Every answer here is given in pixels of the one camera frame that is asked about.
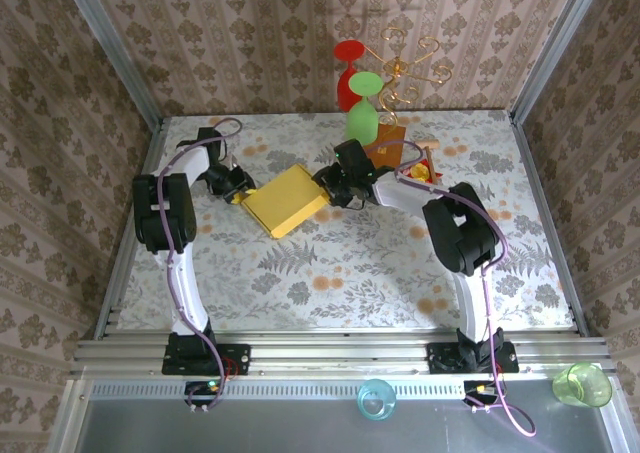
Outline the yellow white paper box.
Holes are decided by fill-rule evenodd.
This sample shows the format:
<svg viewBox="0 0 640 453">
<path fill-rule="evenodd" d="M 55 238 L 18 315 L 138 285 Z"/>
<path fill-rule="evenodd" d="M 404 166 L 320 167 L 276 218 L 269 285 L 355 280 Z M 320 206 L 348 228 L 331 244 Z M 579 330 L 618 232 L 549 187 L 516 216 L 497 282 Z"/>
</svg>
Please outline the yellow white paper box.
<svg viewBox="0 0 640 453">
<path fill-rule="evenodd" d="M 329 203 L 327 192 L 301 164 L 294 164 L 241 205 L 274 239 L 280 239 Z"/>
</svg>

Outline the brown wooden board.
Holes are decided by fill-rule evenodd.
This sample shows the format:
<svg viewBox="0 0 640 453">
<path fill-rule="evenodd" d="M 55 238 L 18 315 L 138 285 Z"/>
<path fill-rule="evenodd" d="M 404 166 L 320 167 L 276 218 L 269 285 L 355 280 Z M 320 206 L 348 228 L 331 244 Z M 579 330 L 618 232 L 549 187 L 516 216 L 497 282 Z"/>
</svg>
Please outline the brown wooden board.
<svg viewBox="0 0 640 453">
<path fill-rule="evenodd" d="M 367 157 L 376 168 L 383 166 L 397 167 L 402 157 L 402 141 L 405 139 L 406 128 L 387 124 L 378 125 L 376 140 L 364 147 Z"/>
</svg>

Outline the green plastic wine glass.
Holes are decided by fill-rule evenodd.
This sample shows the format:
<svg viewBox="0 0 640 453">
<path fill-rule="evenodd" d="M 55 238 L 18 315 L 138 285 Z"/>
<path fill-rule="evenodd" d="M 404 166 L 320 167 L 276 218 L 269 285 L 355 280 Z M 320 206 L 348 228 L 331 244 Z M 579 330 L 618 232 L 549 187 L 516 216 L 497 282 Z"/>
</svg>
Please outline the green plastic wine glass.
<svg viewBox="0 0 640 453">
<path fill-rule="evenodd" d="M 355 73 L 348 85 L 360 99 L 347 113 L 346 138 L 366 146 L 377 139 L 379 122 L 378 112 L 369 99 L 381 92 L 384 82 L 378 74 L 362 71 Z"/>
</svg>

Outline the red snack packet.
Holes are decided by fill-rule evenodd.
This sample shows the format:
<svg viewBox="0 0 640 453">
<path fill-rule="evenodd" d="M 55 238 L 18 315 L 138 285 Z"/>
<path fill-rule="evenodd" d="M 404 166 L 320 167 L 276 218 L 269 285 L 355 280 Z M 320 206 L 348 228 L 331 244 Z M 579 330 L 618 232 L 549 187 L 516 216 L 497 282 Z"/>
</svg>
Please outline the red snack packet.
<svg viewBox="0 0 640 453">
<path fill-rule="evenodd" d="M 403 171 L 403 174 L 417 181 L 432 183 L 433 176 L 431 174 L 430 164 L 426 159 L 419 163 L 411 165 Z"/>
</svg>

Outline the red plastic wine glass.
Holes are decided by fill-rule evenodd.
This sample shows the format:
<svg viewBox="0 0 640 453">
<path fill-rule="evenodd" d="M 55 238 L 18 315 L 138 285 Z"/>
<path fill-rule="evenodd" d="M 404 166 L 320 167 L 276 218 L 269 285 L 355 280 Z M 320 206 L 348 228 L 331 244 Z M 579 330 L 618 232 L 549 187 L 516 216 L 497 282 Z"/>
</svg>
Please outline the red plastic wine glass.
<svg viewBox="0 0 640 453">
<path fill-rule="evenodd" d="M 364 51 L 364 45 L 354 39 L 339 42 L 334 47 L 334 57 L 346 64 L 346 69 L 341 74 L 336 88 L 338 106 L 345 113 L 348 113 L 361 100 L 361 96 L 350 89 L 349 80 L 357 72 L 355 61 L 363 56 Z"/>
</svg>

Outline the small wooden mallet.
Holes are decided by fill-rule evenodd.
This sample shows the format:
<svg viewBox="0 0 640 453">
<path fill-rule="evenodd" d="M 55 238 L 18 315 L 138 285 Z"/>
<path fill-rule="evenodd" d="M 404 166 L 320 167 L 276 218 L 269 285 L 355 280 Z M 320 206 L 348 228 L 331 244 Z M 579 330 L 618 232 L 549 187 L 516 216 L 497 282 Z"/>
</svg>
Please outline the small wooden mallet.
<svg viewBox="0 0 640 453">
<path fill-rule="evenodd" d="M 440 142 L 437 139 L 422 140 L 417 145 L 423 150 L 425 159 L 423 163 L 428 171 L 428 181 L 434 185 L 440 184 L 440 176 L 436 171 L 435 162 L 433 159 L 433 151 L 440 148 Z"/>
</svg>

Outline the left controller board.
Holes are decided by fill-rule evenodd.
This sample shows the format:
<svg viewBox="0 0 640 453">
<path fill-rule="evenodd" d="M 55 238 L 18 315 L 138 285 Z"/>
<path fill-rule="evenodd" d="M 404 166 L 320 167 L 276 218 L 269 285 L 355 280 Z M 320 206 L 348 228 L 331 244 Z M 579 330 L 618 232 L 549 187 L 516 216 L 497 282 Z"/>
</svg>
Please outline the left controller board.
<svg viewBox="0 0 640 453">
<path fill-rule="evenodd" d="M 220 394 L 221 381 L 219 379 L 187 381 L 185 384 L 184 395 L 186 400 L 192 400 L 194 397 L 213 400 Z"/>
</svg>

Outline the controller board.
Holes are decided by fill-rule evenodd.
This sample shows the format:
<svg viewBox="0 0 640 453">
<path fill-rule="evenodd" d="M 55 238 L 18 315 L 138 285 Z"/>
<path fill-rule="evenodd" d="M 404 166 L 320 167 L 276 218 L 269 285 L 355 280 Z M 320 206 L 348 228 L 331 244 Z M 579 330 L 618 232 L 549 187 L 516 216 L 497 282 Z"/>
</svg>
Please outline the controller board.
<svg viewBox="0 0 640 453">
<path fill-rule="evenodd" d="M 494 381 L 471 381 L 464 382 L 465 394 L 478 397 L 498 397 L 496 383 Z"/>
<path fill-rule="evenodd" d="M 220 394 L 221 381 L 219 379 L 187 381 L 185 384 L 184 395 L 186 400 L 192 400 L 194 397 L 213 400 Z"/>
</svg>

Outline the blue plastic cup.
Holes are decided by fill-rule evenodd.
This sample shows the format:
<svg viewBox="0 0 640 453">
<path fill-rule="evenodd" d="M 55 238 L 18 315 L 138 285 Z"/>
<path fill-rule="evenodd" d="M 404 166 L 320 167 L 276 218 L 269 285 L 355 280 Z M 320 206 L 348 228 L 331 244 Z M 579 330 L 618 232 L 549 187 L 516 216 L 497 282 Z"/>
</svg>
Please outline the blue plastic cup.
<svg viewBox="0 0 640 453">
<path fill-rule="evenodd" d="M 365 381 L 357 395 L 357 406 L 367 419 L 383 421 L 391 417 L 396 407 L 397 397 L 393 387 L 386 381 L 370 379 Z"/>
</svg>

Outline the grey metal shelf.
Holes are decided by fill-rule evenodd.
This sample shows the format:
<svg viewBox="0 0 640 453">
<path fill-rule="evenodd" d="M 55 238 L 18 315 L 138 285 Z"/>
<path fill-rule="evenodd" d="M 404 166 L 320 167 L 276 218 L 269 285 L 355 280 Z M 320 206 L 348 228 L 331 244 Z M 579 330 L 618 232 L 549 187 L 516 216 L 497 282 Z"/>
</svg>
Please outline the grey metal shelf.
<svg viewBox="0 0 640 453">
<path fill-rule="evenodd" d="M 96 381 L 67 384 L 46 453 L 640 453 L 621 393 L 603 408 L 571 407 L 535 375 L 508 385 L 537 433 L 499 408 L 461 400 L 399 400 L 373 421 L 348 400 L 223 399 L 194 413 L 185 399 L 92 399 Z"/>
</svg>

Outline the right controller board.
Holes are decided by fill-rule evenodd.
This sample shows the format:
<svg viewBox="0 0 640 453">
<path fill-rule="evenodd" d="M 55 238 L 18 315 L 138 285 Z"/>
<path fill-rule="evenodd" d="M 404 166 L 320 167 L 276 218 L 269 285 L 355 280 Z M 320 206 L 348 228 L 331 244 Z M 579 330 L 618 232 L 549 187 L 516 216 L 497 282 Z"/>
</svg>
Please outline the right controller board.
<svg viewBox="0 0 640 453">
<path fill-rule="evenodd" d="M 494 381 L 471 381 L 464 382 L 465 394 L 478 397 L 498 397 L 496 383 Z"/>
</svg>

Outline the green plastic cup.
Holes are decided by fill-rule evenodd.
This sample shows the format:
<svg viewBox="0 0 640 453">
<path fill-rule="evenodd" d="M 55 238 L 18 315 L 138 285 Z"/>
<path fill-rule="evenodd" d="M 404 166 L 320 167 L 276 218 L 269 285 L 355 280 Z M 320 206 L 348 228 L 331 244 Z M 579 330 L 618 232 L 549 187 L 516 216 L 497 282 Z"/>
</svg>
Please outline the green plastic cup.
<svg viewBox="0 0 640 453">
<path fill-rule="evenodd" d="M 592 363 L 576 363 L 564 369 L 553 379 L 552 391 L 566 405 L 590 408 L 606 406 L 613 395 L 609 377 Z"/>
</svg>

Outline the aluminium table edge rail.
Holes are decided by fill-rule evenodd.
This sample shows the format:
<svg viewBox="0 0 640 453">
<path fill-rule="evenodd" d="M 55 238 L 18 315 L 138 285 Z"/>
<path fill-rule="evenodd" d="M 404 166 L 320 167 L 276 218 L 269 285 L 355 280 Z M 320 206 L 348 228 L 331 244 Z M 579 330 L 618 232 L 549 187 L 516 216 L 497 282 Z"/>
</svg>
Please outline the aluminium table edge rail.
<svg viewBox="0 0 640 453">
<path fill-rule="evenodd" d="M 164 121 L 161 120 L 151 136 L 142 166 L 143 173 L 148 173 L 158 166 L 163 153 L 165 140 L 166 132 L 164 131 Z M 134 225 L 134 209 L 130 208 L 121 242 L 115 257 L 111 276 L 105 291 L 100 314 L 94 329 L 93 340 L 101 341 L 106 336 L 109 315 L 113 308 L 119 305 L 122 295 L 126 292 L 126 286 L 128 284 L 128 278 L 131 271 L 131 265 L 133 264 L 135 257 L 137 244 L 138 241 L 136 239 Z"/>
<path fill-rule="evenodd" d="M 530 151 L 526 135 L 522 125 L 509 117 L 514 138 L 519 148 L 522 163 L 527 173 L 527 177 L 532 190 L 532 195 L 537 205 L 541 223 L 547 238 L 549 250 L 556 266 L 556 271 L 562 286 L 565 299 L 569 305 L 569 310 L 575 324 L 577 332 L 583 337 L 589 337 L 590 332 L 584 315 L 581 301 L 575 289 L 573 279 L 568 267 L 568 263 L 558 237 L 551 211 L 536 169 L 536 165 Z"/>
</svg>

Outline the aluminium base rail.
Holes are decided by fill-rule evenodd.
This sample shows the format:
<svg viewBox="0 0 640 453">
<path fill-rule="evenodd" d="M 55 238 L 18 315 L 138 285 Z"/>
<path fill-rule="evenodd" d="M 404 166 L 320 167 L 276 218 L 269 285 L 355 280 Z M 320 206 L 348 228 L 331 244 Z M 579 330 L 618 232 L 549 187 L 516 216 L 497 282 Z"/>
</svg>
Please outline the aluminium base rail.
<svg viewBox="0 0 640 453">
<path fill-rule="evenodd" d="M 359 378 L 380 373 L 407 377 L 428 372 L 427 346 L 455 340 L 447 331 L 318 330 L 218 333 L 221 343 L 251 347 L 249 374 L 266 378 Z M 616 370 L 606 342 L 574 331 L 511 332 L 521 372 L 550 376 L 578 362 Z M 113 330 L 80 342 L 71 374 L 75 378 L 145 379 L 161 373 L 168 334 L 163 330 Z"/>
</svg>

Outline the aluminium frame post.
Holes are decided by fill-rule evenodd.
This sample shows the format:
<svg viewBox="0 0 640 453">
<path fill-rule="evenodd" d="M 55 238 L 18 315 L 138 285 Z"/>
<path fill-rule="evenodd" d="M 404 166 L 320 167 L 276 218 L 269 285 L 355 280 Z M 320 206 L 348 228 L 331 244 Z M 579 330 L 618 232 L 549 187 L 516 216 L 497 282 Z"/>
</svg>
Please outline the aluminium frame post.
<svg viewBox="0 0 640 453">
<path fill-rule="evenodd" d="M 162 114 L 103 2 L 101 0 L 74 0 L 74 2 L 145 123 L 152 132 L 156 131 L 162 122 Z"/>
<path fill-rule="evenodd" d="M 565 3 L 510 109 L 513 124 L 521 125 L 531 112 L 593 1 L 567 0 Z"/>
</svg>

